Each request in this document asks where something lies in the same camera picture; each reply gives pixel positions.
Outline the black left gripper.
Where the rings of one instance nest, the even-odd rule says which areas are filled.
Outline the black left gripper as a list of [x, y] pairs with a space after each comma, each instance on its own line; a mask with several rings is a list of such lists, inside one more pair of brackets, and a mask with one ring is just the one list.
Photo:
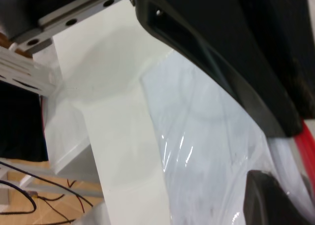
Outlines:
[[28, 54], [53, 36], [121, 0], [0, 0], [0, 32]]

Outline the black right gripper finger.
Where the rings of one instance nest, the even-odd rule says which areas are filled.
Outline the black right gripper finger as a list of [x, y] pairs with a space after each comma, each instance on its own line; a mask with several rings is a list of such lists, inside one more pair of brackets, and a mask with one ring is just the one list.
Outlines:
[[260, 170], [247, 173], [243, 213], [246, 225], [305, 225], [276, 178]]

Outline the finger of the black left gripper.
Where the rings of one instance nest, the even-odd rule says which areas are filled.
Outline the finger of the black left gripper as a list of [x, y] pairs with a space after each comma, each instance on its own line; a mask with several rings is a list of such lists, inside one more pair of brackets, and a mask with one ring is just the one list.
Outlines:
[[239, 0], [254, 37], [303, 119], [315, 117], [315, 42], [308, 0]]
[[141, 26], [218, 83], [267, 137], [302, 119], [247, 26], [238, 0], [130, 0]]

